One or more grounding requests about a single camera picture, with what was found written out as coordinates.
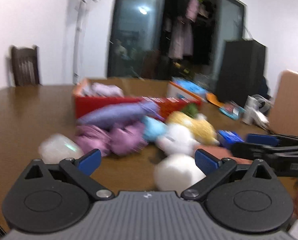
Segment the white and yellow plush toy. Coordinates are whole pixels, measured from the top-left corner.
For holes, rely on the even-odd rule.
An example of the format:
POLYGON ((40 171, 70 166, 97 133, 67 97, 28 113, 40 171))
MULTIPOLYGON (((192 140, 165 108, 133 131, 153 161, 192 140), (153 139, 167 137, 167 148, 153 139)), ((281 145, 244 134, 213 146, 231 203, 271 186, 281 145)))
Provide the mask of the white and yellow plush toy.
POLYGON ((194 156, 199 145, 218 145, 214 127, 206 116, 198 113, 194 118, 183 112, 172 112, 166 120, 166 131, 156 139, 156 146, 166 155, 194 156))

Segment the dark wooden chair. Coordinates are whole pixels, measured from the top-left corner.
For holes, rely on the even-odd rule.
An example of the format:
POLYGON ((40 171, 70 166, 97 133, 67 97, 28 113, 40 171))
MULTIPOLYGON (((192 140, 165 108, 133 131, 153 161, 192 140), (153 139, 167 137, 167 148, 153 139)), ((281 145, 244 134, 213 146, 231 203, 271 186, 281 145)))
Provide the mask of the dark wooden chair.
POLYGON ((38 46, 10 47, 11 65, 16 87, 40 85, 38 46))

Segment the hanging pink clothes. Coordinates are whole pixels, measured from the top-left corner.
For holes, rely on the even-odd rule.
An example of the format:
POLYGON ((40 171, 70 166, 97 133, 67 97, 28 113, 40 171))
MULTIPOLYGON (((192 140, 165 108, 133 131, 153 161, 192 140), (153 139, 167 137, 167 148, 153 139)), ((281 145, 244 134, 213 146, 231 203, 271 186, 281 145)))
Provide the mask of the hanging pink clothes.
POLYGON ((193 55, 193 34, 191 24, 197 19, 198 7, 198 0, 189 0, 185 16, 177 17, 171 35, 171 43, 168 52, 169 58, 180 60, 183 56, 193 55))

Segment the brown cardboard box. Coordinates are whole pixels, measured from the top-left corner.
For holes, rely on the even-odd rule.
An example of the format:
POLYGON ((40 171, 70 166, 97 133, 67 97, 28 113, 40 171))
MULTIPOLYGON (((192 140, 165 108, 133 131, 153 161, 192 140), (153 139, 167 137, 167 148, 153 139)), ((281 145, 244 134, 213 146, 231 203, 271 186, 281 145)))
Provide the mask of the brown cardboard box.
POLYGON ((277 134, 298 136, 298 72, 285 70, 281 73, 269 113, 269 127, 277 134))

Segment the red cardboard box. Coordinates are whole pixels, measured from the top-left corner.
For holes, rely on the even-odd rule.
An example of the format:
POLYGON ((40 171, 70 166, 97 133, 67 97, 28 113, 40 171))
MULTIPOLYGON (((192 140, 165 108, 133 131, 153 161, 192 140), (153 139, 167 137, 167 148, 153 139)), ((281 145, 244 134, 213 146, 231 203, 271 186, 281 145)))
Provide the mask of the red cardboard box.
POLYGON ((188 104, 202 105, 202 98, 180 87, 180 85, 165 80, 110 77, 108 79, 83 79, 72 91, 75 117, 78 119, 87 113, 106 105, 119 103, 134 103, 138 101, 153 101, 159 106, 159 114, 167 118, 174 111, 183 110, 188 104), (106 86, 116 86, 122 89, 123 96, 98 96, 93 93, 86 95, 94 83, 106 86))

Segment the blue tissue package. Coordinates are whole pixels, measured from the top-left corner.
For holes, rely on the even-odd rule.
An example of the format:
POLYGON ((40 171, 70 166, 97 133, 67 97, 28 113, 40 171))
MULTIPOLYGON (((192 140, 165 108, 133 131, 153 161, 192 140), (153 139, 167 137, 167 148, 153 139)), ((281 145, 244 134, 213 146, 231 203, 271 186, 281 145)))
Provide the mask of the blue tissue package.
POLYGON ((166 96, 168 98, 205 101, 206 93, 206 89, 192 81, 180 77, 172 77, 172 80, 167 85, 166 96))

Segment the light stand with lamp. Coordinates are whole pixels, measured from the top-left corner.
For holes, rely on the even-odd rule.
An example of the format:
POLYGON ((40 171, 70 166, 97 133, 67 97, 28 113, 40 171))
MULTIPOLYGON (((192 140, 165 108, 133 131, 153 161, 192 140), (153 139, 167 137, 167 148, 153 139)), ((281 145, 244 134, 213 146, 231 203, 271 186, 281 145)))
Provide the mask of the light stand with lamp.
POLYGON ((80 79, 81 69, 81 48, 83 46, 85 21, 87 20, 88 5, 89 1, 99 2, 100 0, 79 0, 77 9, 76 27, 74 32, 74 44, 73 44, 73 55, 72 55, 72 83, 76 85, 80 79))

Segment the translucent white plastic bundle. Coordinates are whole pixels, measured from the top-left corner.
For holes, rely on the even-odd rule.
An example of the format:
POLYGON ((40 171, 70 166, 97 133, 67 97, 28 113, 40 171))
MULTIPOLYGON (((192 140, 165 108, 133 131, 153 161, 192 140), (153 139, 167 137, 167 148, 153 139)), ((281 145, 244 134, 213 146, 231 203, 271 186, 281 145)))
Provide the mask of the translucent white plastic bundle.
POLYGON ((44 140, 38 147, 38 153, 45 164, 58 164, 65 158, 79 159, 84 155, 76 143, 59 133, 44 140))

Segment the white foam roll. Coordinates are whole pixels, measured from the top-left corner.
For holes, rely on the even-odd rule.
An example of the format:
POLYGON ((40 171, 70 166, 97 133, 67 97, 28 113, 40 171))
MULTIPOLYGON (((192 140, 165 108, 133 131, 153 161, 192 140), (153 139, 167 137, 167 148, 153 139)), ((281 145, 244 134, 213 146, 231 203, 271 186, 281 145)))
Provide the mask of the white foam roll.
POLYGON ((206 175, 196 166, 195 159, 185 154, 172 154, 158 163, 153 172, 154 183, 160 191, 181 193, 206 175))

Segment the pink fabric bundle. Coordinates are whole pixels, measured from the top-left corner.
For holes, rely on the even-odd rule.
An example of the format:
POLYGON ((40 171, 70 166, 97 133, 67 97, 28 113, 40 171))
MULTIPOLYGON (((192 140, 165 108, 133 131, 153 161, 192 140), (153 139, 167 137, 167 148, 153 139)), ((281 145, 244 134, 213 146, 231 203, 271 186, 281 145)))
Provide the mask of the pink fabric bundle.
POLYGON ((110 136, 108 132, 94 125, 80 125, 76 127, 74 142, 84 154, 94 149, 101 152, 102 157, 110 155, 110 136))
POLYGON ((148 145, 143 138, 145 125, 137 121, 125 127, 115 126, 110 132, 110 150, 116 155, 128 155, 140 152, 148 145))

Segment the silver metal device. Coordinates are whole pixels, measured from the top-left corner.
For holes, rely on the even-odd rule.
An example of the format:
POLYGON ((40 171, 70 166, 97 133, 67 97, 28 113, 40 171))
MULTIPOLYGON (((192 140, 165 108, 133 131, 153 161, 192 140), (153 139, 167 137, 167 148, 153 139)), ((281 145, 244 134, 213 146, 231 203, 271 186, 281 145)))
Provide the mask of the silver metal device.
POLYGON ((256 124, 257 126, 266 129, 269 125, 268 113, 272 107, 270 100, 263 96, 255 94, 247 97, 244 107, 242 122, 246 125, 256 124))

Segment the purple cloth bundle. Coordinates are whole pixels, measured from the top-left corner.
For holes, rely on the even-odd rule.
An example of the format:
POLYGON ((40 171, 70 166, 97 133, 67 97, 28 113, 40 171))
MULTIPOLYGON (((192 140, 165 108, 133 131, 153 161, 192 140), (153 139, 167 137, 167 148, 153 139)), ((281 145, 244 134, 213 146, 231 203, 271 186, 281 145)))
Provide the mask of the purple cloth bundle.
POLYGON ((101 129, 109 129, 115 124, 129 124, 140 121, 144 116, 153 116, 163 121, 159 114, 160 108, 153 101, 140 101, 135 103, 120 103, 107 105, 96 109, 79 119, 79 125, 95 125, 101 129))

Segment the dark glass sliding door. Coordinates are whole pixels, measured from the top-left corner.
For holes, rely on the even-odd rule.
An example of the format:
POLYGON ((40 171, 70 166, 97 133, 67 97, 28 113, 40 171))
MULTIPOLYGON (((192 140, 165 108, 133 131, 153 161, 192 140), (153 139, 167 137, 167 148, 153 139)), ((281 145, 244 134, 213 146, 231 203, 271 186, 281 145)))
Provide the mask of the dark glass sliding door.
POLYGON ((115 0, 107 75, 213 90, 226 42, 244 36, 245 9, 238 0, 115 0))

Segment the light blue plush toy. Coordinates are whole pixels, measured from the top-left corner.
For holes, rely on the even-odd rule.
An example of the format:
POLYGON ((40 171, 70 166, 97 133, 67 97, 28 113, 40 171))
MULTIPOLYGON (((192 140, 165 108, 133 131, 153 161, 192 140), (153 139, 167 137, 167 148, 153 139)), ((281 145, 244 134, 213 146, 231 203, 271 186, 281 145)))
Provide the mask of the light blue plush toy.
POLYGON ((145 116, 142 119, 142 123, 145 127, 142 137, 147 142, 155 142, 157 137, 164 135, 166 132, 167 126, 162 121, 156 120, 152 117, 145 116))

